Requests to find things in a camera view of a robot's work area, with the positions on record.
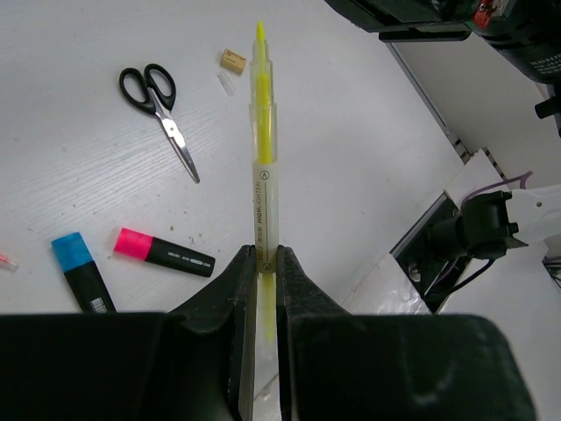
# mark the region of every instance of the scissors handle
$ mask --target scissors handle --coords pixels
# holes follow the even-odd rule
[[[164,95],[158,86],[158,83],[153,78],[152,72],[158,72],[164,77],[169,83],[171,88],[171,93],[169,95]],[[124,86],[124,80],[127,77],[131,77],[140,87],[142,95],[144,96],[144,101],[139,101],[135,99],[129,91]],[[136,68],[126,68],[121,72],[119,76],[119,87],[123,93],[126,100],[136,107],[137,109],[145,112],[146,114],[155,115],[156,114],[156,104],[148,90],[148,88],[153,89],[154,93],[160,100],[160,102],[171,111],[175,104],[175,97],[177,96],[177,88],[175,87],[174,78],[165,70],[162,66],[158,64],[149,64],[144,70],[144,75],[140,73]]]

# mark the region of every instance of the wooden block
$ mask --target wooden block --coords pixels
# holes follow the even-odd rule
[[[224,50],[222,54],[222,59],[220,60],[220,66],[227,68],[238,75],[244,72],[245,68],[245,58],[241,55],[237,55],[233,51],[228,49]]]

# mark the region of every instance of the blue highlighter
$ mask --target blue highlighter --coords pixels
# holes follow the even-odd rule
[[[84,313],[115,310],[109,291],[81,234],[75,232],[51,243],[64,277]]]

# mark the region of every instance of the scissors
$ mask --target scissors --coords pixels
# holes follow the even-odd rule
[[[168,96],[161,92],[158,84],[154,81],[152,72],[160,73],[161,76],[166,79],[167,83],[169,83],[171,93]],[[145,97],[144,102],[140,102],[133,98],[124,86],[124,79],[129,76],[139,85],[140,90]],[[121,87],[121,92],[123,92],[125,99],[130,104],[146,114],[155,116],[160,120],[164,132],[166,132],[167,138],[174,147],[181,163],[185,169],[187,169],[189,175],[191,175],[195,183],[198,184],[201,179],[196,171],[195,163],[193,162],[191,154],[187,149],[183,135],[181,135],[177,124],[170,116],[171,110],[175,104],[175,96],[177,95],[174,78],[162,66],[158,64],[149,64],[144,69],[144,75],[142,75],[136,68],[126,68],[123,70],[119,76],[119,86]]]

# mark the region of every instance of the highlighter tip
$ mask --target highlighter tip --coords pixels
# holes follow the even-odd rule
[[[265,30],[263,29],[263,23],[259,21],[257,23],[257,41],[265,40]]]

